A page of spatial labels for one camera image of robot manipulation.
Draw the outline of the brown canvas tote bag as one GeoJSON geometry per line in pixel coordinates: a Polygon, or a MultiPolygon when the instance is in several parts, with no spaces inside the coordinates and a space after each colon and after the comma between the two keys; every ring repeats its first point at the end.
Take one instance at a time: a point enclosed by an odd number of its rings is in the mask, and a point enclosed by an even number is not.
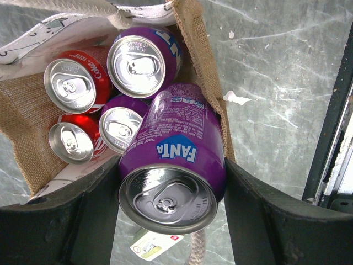
{"type": "Polygon", "coordinates": [[[1,132],[13,144],[16,162],[36,193],[64,168],[49,149],[46,133],[60,113],[42,81],[45,64],[65,48],[111,42],[118,29],[137,24],[176,25],[187,47],[183,69],[221,116],[223,147],[234,157],[226,104],[198,1],[166,1],[156,6],[117,6],[108,1],[12,1],[12,5],[56,12],[1,47],[1,132]]]}

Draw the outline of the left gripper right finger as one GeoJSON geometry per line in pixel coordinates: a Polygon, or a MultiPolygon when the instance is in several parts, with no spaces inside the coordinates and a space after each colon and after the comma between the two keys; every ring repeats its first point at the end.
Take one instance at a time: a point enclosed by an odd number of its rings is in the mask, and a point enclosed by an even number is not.
{"type": "Polygon", "coordinates": [[[295,199],[226,160],[236,264],[352,264],[352,214],[295,199]]]}

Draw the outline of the red Coca-Cola can back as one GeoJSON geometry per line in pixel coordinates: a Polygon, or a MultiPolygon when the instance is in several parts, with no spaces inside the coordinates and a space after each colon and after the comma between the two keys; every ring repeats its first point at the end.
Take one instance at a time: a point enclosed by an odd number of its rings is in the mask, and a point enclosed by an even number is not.
{"type": "Polygon", "coordinates": [[[44,72],[52,102],[73,114],[100,111],[113,91],[106,65],[108,52],[108,46],[100,45],[59,54],[44,72]]]}

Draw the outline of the purple fanta can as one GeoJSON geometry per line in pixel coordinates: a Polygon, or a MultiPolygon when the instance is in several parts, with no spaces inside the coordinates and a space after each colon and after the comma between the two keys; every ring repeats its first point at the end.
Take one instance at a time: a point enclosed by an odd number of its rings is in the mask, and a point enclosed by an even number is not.
{"type": "Polygon", "coordinates": [[[100,136],[106,145],[122,155],[136,135],[149,104],[137,98],[118,95],[102,108],[100,136]]]}
{"type": "Polygon", "coordinates": [[[123,212],[160,234],[197,232],[226,187],[220,119],[193,83],[161,91],[119,162],[123,212]]]}
{"type": "Polygon", "coordinates": [[[183,65],[185,44],[168,28],[134,26],[123,30],[107,55],[107,71],[124,95],[152,99],[168,87],[183,65]]]}

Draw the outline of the purple Fanta can back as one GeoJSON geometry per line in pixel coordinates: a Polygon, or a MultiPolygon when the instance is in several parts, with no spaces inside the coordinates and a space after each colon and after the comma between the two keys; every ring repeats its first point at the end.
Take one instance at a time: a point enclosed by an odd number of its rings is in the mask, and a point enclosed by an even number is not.
{"type": "Polygon", "coordinates": [[[123,30],[107,55],[107,71],[124,95],[152,99],[168,87],[183,65],[185,44],[168,28],[134,26],[123,30]]]}

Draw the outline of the red Coca-Cola can front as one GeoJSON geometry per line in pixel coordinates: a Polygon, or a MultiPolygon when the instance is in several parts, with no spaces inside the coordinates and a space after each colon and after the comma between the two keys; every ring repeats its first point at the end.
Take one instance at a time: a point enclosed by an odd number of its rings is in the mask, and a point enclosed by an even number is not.
{"type": "Polygon", "coordinates": [[[60,115],[49,131],[49,144],[61,160],[76,165],[98,159],[108,148],[96,114],[60,115]]]}

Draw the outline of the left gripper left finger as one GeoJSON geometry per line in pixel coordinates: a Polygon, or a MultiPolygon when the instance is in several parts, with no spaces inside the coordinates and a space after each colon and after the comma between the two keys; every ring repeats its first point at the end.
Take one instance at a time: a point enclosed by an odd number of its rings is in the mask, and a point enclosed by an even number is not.
{"type": "Polygon", "coordinates": [[[109,264],[119,158],[24,205],[1,208],[1,264],[109,264]]]}

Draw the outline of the red coca-cola can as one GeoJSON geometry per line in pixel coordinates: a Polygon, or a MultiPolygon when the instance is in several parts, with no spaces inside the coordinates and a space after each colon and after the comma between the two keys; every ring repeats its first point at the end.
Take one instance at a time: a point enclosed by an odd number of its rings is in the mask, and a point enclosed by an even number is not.
{"type": "Polygon", "coordinates": [[[113,91],[106,65],[108,52],[108,46],[100,45],[59,54],[44,72],[52,102],[73,114],[100,111],[113,91]]]}
{"type": "Polygon", "coordinates": [[[96,114],[60,115],[49,131],[49,144],[61,160],[76,165],[98,159],[108,148],[96,114]]]}

